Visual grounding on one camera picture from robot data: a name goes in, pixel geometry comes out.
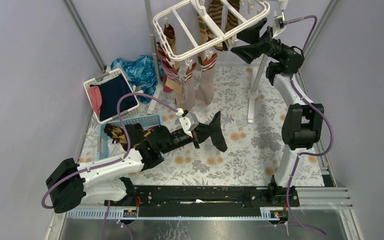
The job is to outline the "black sock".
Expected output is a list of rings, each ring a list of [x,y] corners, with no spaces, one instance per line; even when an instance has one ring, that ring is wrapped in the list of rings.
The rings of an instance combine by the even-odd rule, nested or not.
[[[221,128],[221,111],[216,112],[213,116],[213,119],[208,124],[200,122],[194,131],[196,133],[197,142],[199,144],[210,138],[213,146],[216,147],[219,151],[227,151],[228,146]]]

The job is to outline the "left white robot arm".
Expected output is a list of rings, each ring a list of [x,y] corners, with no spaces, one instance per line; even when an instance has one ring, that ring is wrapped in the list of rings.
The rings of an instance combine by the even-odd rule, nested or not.
[[[41,200],[43,208],[65,213],[81,204],[120,202],[124,206],[135,200],[136,190],[125,175],[152,169],[165,159],[163,154],[193,144],[196,148],[208,133],[199,124],[193,130],[170,131],[164,125],[147,130],[137,124],[126,125],[125,137],[131,143],[125,154],[91,162],[63,160],[46,179],[47,192]]]

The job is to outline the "red striped sock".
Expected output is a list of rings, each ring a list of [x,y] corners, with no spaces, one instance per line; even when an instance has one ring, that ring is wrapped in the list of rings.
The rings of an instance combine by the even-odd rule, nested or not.
[[[183,108],[184,96],[182,91],[182,85],[175,83],[173,87],[173,91],[174,91],[174,97],[175,97],[175,104],[177,105],[178,108]]]
[[[180,91],[181,82],[174,62],[166,55],[159,42],[156,43],[156,46],[157,55],[163,68],[163,91],[165,93]]]

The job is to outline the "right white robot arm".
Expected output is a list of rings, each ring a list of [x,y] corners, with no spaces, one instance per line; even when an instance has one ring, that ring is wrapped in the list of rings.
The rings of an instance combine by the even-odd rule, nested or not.
[[[297,169],[299,155],[309,150],[320,140],[324,112],[321,103],[314,103],[307,98],[293,76],[304,63],[304,52],[297,46],[288,46],[275,38],[275,31],[268,26],[266,31],[260,31],[267,22],[263,18],[259,23],[239,32],[236,37],[245,45],[233,47],[231,52],[247,64],[262,56],[263,59],[255,79],[265,77],[280,93],[288,107],[281,129],[284,150],[278,171],[271,177],[268,184],[267,201],[273,206],[281,205],[287,194],[283,188]]]

